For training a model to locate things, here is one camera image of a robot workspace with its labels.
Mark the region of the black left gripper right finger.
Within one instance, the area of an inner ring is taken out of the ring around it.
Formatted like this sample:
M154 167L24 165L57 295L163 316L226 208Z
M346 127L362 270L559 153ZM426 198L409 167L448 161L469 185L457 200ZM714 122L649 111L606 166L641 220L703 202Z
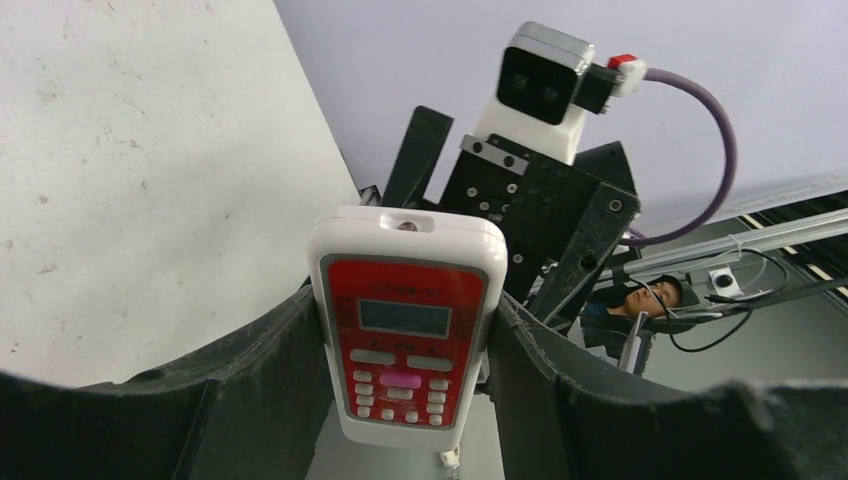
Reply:
M504 297L491 399L509 479L843 479L843 380L688 393L623 371Z

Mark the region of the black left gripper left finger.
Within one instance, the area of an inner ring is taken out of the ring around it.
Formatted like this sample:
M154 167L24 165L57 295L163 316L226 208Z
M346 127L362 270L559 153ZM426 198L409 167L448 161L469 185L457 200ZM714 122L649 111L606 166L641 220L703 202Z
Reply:
M1 378L5 479L303 479L333 402L313 292L121 383Z

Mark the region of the white remote control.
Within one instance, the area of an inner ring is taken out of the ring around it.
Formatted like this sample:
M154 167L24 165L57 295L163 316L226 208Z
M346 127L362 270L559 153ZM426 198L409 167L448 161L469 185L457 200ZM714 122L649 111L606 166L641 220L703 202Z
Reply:
M504 287L502 231L473 216L340 206L317 218L306 254L344 435L454 449Z

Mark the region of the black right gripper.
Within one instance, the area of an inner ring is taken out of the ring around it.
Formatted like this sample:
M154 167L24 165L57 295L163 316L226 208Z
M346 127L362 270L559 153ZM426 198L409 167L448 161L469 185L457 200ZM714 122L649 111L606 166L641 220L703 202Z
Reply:
M427 106L413 110L382 206L424 207L453 121ZM528 297L544 265L556 262L530 306L553 328L580 312L640 202L619 141L584 150L566 165L496 135L467 135L438 205L500 228L509 254L504 289L517 300Z

